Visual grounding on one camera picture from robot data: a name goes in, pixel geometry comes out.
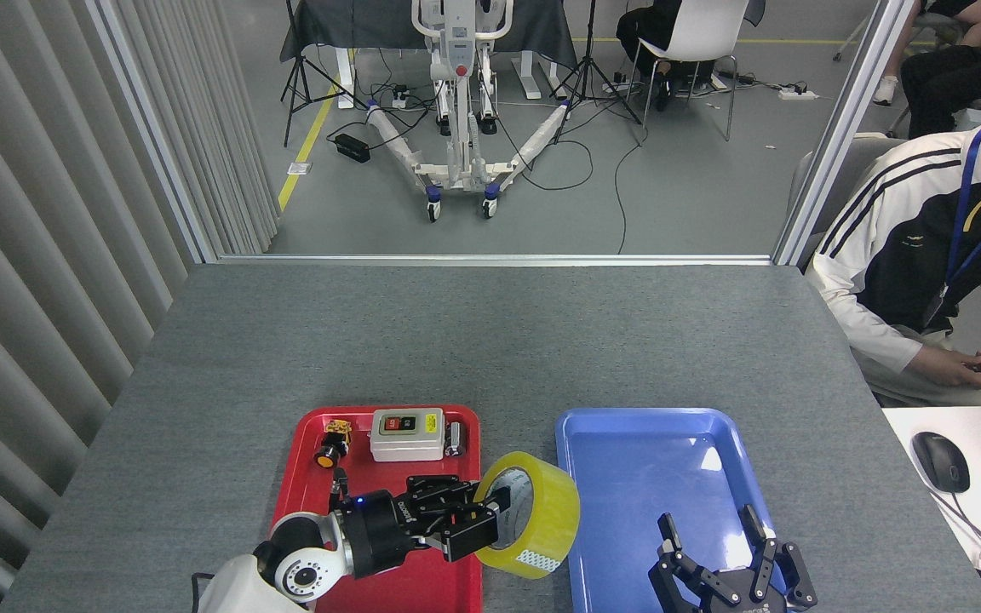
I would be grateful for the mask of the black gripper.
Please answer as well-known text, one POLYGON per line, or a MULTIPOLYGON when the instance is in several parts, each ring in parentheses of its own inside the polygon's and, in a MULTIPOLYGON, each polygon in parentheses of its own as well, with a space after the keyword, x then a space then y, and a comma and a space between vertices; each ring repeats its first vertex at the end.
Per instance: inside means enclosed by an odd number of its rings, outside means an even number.
POLYGON ((664 612, 787 612, 788 608, 813 608, 818 604, 797 544, 779 543, 775 536, 768 536, 751 504, 741 507, 738 517, 753 554, 749 565, 751 582, 748 592, 739 594, 739 601, 728 603, 721 597, 725 587, 719 577, 684 554, 670 513, 659 516, 657 526, 663 542, 657 549, 658 561, 649 570, 649 579, 664 612), (783 594, 768 591, 775 565, 785 582, 783 594), (700 606, 682 597, 677 582, 698 596, 700 606))
MULTIPOLYGON (((498 540, 499 503, 472 503, 478 481, 458 476, 411 476, 406 495, 416 515, 412 538, 438 548, 449 563, 498 540)), ((341 504, 341 520, 352 560, 361 579, 397 568, 414 550, 414 541, 397 520, 392 493, 369 492, 341 504)))

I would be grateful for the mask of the person's right hand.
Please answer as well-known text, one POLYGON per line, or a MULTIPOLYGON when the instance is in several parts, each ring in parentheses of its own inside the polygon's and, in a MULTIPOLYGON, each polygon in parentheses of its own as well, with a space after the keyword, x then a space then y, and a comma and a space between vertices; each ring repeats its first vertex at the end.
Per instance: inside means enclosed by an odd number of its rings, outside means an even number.
POLYGON ((904 369, 942 387, 981 388, 981 354, 923 345, 904 369))

